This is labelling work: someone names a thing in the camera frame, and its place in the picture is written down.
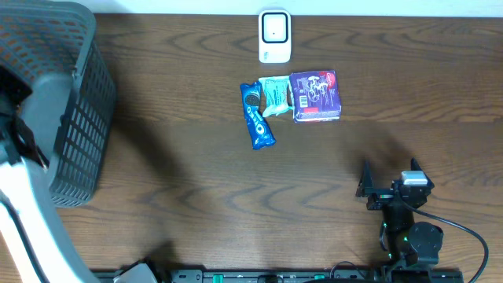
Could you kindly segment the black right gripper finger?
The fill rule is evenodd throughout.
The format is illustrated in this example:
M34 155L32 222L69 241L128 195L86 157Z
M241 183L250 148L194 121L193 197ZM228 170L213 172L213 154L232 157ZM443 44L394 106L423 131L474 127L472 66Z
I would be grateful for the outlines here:
M373 193L373 179L371 175L371 170L369 162L366 160L362 169L362 175L358 182L357 190L355 193L356 197L368 197Z
M433 181L423 171L416 158L410 161L411 170L414 171L412 184L414 186L427 186L430 189L435 187Z

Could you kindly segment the purple snack box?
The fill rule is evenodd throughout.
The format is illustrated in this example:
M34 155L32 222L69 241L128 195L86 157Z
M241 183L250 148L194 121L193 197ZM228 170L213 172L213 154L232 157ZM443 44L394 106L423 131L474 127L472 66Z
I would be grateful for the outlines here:
M338 120L342 112L336 72L294 72L289 76L295 123Z

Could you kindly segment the blue Oreo cookie pack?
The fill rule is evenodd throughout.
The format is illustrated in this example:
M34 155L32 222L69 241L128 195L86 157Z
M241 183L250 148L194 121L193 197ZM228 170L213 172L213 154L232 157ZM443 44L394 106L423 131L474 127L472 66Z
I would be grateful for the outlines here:
M254 82L252 84L242 83L240 85L244 119L254 150L260 150L276 143L276 139L272 135L269 125L259 111L261 90L262 87L259 82Z

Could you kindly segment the mint green snack packet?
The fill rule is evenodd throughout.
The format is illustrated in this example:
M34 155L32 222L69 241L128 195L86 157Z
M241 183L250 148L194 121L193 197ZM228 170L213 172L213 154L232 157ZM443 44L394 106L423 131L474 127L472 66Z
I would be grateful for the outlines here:
M278 116L294 107L288 103L289 76L272 76L259 78L263 93L266 98L266 108L263 116Z

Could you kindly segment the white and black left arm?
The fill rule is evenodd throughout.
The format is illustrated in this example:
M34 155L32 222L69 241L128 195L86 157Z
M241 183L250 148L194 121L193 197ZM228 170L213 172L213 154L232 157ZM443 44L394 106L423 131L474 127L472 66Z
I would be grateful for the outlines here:
M160 282L151 262L93 272L68 236L50 198L50 162L18 108L31 88L1 69L1 233L25 282Z

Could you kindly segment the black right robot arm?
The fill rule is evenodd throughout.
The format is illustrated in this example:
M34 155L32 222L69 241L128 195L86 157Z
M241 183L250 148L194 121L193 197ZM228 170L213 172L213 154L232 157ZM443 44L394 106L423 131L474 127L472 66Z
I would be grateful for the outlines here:
M410 169L387 188L374 186L369 162L364 162L355 196L367 200L369 211L381 211L380 246L393 264L402 267L434 266L439 262L443 231L429 222L417 222L413 213L426 204L435 187L412 159Z

